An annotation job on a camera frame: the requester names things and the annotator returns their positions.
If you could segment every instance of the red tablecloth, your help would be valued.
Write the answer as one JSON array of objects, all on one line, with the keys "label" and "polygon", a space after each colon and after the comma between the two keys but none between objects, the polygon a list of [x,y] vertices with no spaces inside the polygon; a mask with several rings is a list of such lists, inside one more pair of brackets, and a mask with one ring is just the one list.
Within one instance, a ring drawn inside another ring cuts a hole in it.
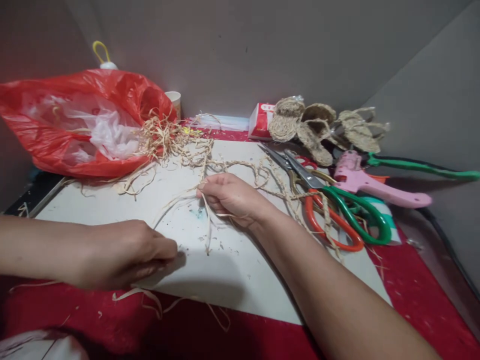
[{"label": "red tablecloth", "polygon": [[[244,141],[246,134],[228,131],[222,140]],[[445,360],[480,359],[480,345],[450,303],[416,250],[407,245],[376,246],[384,285],[395,309],[432,344]],[[299,325],[227,310],[228,333],[207,305],[184,300],[158,320],[140,306],[142,294],[112,302],[113,292],[83,291],[65,284],[17,288],[0,283],[2,339],[22,332],[61,328],[74,334],[93,358],[107,352],[142,358],[315,359],[320,352]],[[176,298],[156,293],[163,308]],[[153,305],[145,298],[144,302]],[[227,320],[214,306],[219,320]]]}]

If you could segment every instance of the miniature straw sandal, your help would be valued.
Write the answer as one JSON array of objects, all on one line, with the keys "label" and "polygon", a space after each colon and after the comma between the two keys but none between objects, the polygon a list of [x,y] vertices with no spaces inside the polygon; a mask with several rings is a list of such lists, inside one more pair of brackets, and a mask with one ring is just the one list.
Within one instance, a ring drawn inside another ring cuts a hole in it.
[{"label": "miniature straw sandal", "polygon": [[337,114],[330,106],[315,103],[308,106],[297,125],[299,140],[310,151],[315,161],[323,167],[332,165],[332,154],[324,148],[322,140],[330,137],[330,125]]},{"label": "miniature straw sandal", "polygon": [[[334,130],[328,140],[342,150],[348,150],[352,144],[364,152],[378,153],[380,152],[379,141],[389,130],[389,125],[368,122],[374,117],[375,110],[372,107],[342,111],[332,126]],[[380,128],[382,131],[374,136],[369,127]]]},{"label": "miniature straw sandal", "polygon": [[286,143],[297,134],[297,127],[305,104],[294,98],[286,97],[276,103],[273,117],[268,125],[268,132],[273,140]]}]

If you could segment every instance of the scissor blade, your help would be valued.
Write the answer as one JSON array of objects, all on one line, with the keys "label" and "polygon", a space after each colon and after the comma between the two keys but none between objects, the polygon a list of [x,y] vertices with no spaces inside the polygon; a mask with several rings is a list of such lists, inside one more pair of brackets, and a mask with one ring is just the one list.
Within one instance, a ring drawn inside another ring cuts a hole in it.
[{"label": "scissor blade", "polygon": [[285,170],[287,173],[288,173],[289,170],[292,169],[289,161],[287,159],[285,159],[283,156],[281,156],[278,152],[276,152],[275,150],[272,150],[271,148],[269,148],[265,144],[258,144],[258,146],[260,147],[260,149],[265,151],[273,160],[275,160],[275,162],[278,165],[280,165],[280,167],[283,170]]},{"label": "scissor blade", "polygon": [[310,189],[321,189],[325,185],[314,175],[312,175],[304,166],[295,158],[290,150],[284,151],[288,162],[293,170],[301,177],[301,179],[308,185]]}]

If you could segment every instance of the white cloth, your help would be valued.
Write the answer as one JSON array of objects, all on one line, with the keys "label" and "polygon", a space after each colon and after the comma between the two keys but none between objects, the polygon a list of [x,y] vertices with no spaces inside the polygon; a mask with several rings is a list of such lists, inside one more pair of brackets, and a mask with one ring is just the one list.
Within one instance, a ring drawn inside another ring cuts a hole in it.
[{"label": "white cloth", "polygon": [[36,330],[0,341],[0,359],[89,360],[89,357],[73,336],[55,330]]}]

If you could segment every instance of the forearm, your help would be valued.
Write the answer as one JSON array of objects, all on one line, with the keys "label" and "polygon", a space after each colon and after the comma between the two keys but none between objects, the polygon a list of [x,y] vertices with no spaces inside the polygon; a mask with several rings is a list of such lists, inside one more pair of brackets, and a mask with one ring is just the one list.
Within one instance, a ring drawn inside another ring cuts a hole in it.
[{"label": "forearm", "polygon": [[0,216],[0,274],[33,279],[60,280],[80,257],[70,237],[87,226]]},{"label": "forearm", "polygon": [[329,358],[438,359],[406,321],[291,217],[278,211],[251,230]]}]

